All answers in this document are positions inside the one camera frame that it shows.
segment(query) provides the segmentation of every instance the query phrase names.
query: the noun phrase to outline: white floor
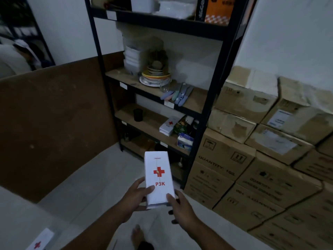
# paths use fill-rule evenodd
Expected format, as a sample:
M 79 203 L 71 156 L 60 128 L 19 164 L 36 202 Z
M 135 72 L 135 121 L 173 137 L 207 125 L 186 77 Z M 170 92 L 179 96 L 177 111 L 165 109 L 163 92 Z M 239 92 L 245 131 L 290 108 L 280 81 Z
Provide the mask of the white floor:
M 38 205 L 0 189 L 1 249 L 26 249 L 48 227 L 56 232 L 49 250 L 58 250 L 113 206 L 128 187 L 144 176 L 144 164 L 118 144 L 109 147 L 72 174 Z M 236 250 L 271 250 L 211 210 L 188 198 L 203 222 L 214 229 Z M 143 228 L 147 241 L 156 250 L 200 249 L 179 227 L 171 224 L 169 207 L 135 213 L 114 235 L 108 249 L 133 249 L 131 230 Z

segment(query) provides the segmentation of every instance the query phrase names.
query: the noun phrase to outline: metal shelf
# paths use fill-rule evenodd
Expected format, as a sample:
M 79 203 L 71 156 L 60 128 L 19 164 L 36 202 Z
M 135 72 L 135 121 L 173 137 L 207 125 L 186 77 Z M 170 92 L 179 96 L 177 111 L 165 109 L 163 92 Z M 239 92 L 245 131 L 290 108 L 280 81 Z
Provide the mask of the metal shelf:
M 132 25 L 177 32 L 197 37 L 223 41 L 227 33 L 227 26 L 208 24 L 205 22 L 175 19 L 166 16 L 156 16 L 131 11 L 107 11 L 101 8 L 91 8 L 93 17 L 109 19 Z

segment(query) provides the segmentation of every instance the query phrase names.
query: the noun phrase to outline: cardboard box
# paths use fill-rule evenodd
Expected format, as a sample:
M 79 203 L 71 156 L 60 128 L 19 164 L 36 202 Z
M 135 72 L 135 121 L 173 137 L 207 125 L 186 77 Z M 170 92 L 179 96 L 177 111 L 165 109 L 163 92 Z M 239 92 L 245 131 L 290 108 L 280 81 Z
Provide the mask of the cardboard box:
M 280 77 L 280 98 L 261 122 L 313 145 L 333 131 L 333 93 Z
M 272 218 L 266 222 L 268 227 L 279 227 L 286 231 L 288 235 L 296 235 L 298 238 L 306 241 L 313 246 L 314 249 L 332 249 L 333 248 L 333 231 L 318 230 L 303 223 L 302 220 L 288 211 Z
M 236 181 L 282 208 L 319 192 L 321 182 L 260 152 Z
M 147 196 L 147 208 L 168 204 L 166 194 L 175 197 L 168 152 L 145 152 L 144 170 L 146 187 L 155 186 L 154 191 Z
M 235 181 L 255 157 L 256 150 L 207 128 L 195 160 Z
M 245 144 L 288 165 L 314 148 L 308 142 L 262 124 L 256 127 Z
M 215 107 L 260 123 L 278 98 L 277 78 L 239 66 L 232 68 Z
M 201 185 L 190 180 L 186 182 L 184 193 L 210 210 L 221 199 L 221 197 L 208 194 L 208 191 L 202 189 Z
M 311 150 L 294 168 L 333 184 L 333 158 Z
M 284 209 L 236 183 L 213 211 L 247 231 Z
M 256 123 L 213 108 L 207 126 L 210 129 L 243 144 L 255 129 Z
M 317 148 L 319 153 L 333 157 L 333 135 L 325 139 Z
M 187 180 L 195 183 L 198 188 L 202 189 L 205 193 L 218 197 L 219 199 L 234 183 L 234 181 L 196 161 L 193 163 Z
M 313 250 L 313 245 L 276 224 L 264 223 L 249 232 L 252 236 L 276 250 Z
M 333 185 L 323 182 L 323 191 L 288 209 L 299 223 L 333 232 Z

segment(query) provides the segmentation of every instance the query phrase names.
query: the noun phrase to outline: foot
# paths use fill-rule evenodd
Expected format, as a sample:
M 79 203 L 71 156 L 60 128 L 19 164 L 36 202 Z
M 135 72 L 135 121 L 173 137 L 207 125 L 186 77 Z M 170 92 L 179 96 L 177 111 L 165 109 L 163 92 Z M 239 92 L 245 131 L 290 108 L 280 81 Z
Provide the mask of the foot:
M 145 241 L 144 232 L 141 230 L 139 225 L 136 225 L 133 229 L 131 240 L 135 250 L 139 248 L 141 242 Z

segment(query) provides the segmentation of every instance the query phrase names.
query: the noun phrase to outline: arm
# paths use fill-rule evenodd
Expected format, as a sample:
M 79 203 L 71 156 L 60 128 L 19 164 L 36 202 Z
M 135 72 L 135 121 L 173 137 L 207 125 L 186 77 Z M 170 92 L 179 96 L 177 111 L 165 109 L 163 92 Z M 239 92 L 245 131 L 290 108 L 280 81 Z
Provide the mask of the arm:
M 134 211 L 146 210 L 146 207 L 140 206 L 140 203 L 145 201 L 146 195 L 153 192 L 155 186 L 150 186 L 147 189 L 138 188 L 143 181 L 144 177 L 136 180 L 115 206 L 100 216 L 62 250 L 105 250 L 110 244 L 115 231 L 122 223 L 130 219 Z
M 179 202 L 170 194 L 166 196 L 173 208 L 169 212 L 170 215 L 174 214 L 175 220 L 172 221 L 173 224 L 179 223 L 202 250 L 234 250 L 223 238 L 198 219 L 189 201 L 180 191 L 175 190 L 175 193 L 179 198 Z

